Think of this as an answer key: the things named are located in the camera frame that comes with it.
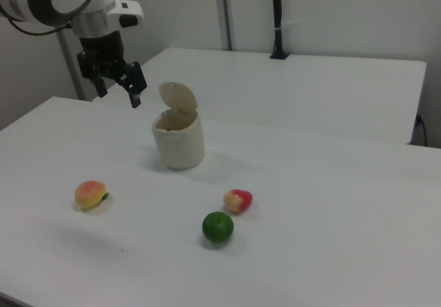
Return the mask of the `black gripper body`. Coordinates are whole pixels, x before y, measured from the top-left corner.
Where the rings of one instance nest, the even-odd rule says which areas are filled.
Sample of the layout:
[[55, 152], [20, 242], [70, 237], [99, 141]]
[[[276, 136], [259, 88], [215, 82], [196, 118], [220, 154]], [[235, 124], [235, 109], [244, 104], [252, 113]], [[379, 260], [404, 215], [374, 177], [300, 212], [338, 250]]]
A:
[[102, 74], [105, 77], [122, 77], [126, 62], [119, 31], [97, 38], [80, 38], [83, 51], [79, 53], [79, 67], [83, 77]]

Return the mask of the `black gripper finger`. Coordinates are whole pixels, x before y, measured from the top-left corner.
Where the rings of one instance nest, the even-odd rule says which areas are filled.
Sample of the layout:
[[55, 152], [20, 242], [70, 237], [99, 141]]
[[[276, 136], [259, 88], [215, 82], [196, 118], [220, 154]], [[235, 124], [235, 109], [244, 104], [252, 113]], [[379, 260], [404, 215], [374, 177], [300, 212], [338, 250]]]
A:
[[89, 59], [85, 52], [78, 53], [76, 57], [82, 77], [90, 80], [95, 86], [98, 97], [103, 98], [107, 94], [107, 88], [100, 65]]
[[127, 92], [132, 108], [137, 108], [141, 104], [141, 94], [147, 88], [139, 62], [119, 65], [116, 82]]

